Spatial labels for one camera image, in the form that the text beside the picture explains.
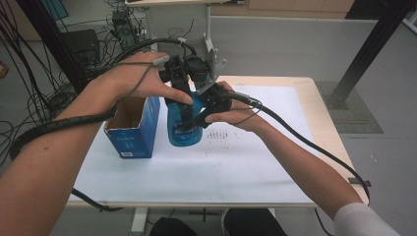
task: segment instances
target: table leg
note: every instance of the table leg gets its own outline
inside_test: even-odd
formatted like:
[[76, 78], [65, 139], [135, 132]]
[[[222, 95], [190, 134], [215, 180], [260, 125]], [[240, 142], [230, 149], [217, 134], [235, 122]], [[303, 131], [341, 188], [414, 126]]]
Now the table leg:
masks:
[[148, 209], [146, 207], [136, 207], [135, 216], [132, 221], [132, 229], [129, 236], [145, 235], [145, 226], [147, 225]]

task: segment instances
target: wire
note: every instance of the wire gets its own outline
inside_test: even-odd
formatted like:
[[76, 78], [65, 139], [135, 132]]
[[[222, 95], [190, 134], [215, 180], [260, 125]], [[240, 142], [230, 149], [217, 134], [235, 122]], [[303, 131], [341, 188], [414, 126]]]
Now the wire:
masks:
[[320, 226], [322, 226], [323, 231], [325, 231], [325, 233], [327, 234], [327, 236], [333, 236], [332, 234], [330, 234], [330, 233], [326, 230], [325, 226], [324, 226], [324, 225], [323, 225], [323, 223], [322, 223], [322, 219], [320, 218], [319, 213], [317, 212], [317, 209], [316, 209], [316, 208], [314, 208], [314, 212], [316, 213], [317, 220], [319, 221]]

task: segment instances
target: black mount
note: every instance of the black mount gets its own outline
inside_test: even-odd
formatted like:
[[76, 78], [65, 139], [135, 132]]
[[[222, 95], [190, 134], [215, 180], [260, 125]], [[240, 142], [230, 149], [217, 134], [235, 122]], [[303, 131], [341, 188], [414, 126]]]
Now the black mount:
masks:
[[203, 61], [197, 55], [185, 56], [183, 60], [177, 55], [170, 58], [164, 64], [164, 71], [159, 71], [159, 76], [164, 83], [171, 82], [171, 86], [192, 95], [188, 84], [189, 78], [197, 88], [207, 88], [199, 94], [199, 98], [205, 105], [203, 110], [193, 119], [193, 106], [165, 98], [165, 103], [176, 102], [181, 111], [182, 124], [180, 129], [190, 130], [195, 126], [206, 128], [209, 123], [206, 117], [212, 113], [224, 112], [230, 109], [232, 101], [223, 94], [227, 91], [215, 83], [213, 77], [213, 64]]

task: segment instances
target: black device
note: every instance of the black device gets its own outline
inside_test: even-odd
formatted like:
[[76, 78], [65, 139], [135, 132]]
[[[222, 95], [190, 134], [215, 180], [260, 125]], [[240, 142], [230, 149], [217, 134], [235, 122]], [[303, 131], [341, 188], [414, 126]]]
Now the black device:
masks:
[[81, 66], [99, 63], [100, 43], [93, 29], [61, 32], [60, 36]]
[[111, 21], [113, 22], [114, 33], [120, 41], [120, 46], [123, 51], [138, 43], [138, 36], [135, 34], [135, 29], [129, 19], [128, 9], [113, 11]]

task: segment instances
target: open box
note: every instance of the open box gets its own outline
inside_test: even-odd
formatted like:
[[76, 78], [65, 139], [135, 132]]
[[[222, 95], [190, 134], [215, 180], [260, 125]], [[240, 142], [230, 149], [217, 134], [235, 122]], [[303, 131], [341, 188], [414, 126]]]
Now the open box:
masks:
[[127, 97], [104, 133], [122, 158], [151, 158], [159, 115], [159, 97]]

